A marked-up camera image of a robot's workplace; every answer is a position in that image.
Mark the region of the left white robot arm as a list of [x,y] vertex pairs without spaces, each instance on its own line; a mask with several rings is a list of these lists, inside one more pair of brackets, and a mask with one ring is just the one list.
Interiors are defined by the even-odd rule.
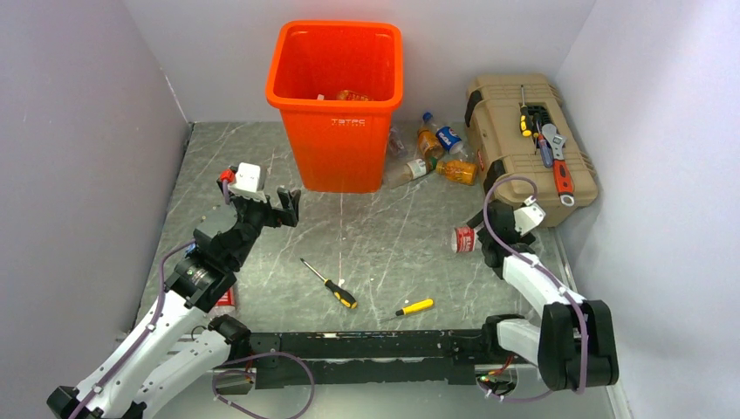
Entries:
[[160,276],[159,295],[141,322],[95,371],[75,386],[60,386],[47,405],[57,418],[152,418],[207,370],[244,364],[250,330],[229,315],[217,317],[203,337],[173,357],[167,354],[201,324],[236,283],[265,227],[298,224],[298,189],[279,188],[280,206],[263,193],[230,193],[227,204],[203,216],[184,258]]

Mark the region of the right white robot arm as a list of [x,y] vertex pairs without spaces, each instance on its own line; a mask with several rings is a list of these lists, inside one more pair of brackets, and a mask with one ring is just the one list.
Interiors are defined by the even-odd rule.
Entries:
[[612,313],[602,300],[568,288],[531,248],[532,230],[544,219],[535,203],[518,209],[490,202],[467,223],[484,263],[535,310],[534,324],[520,315],[496,316],[481,338],[492,362],[515,354],[538,369],[549,391],[606,387],[620,376]]

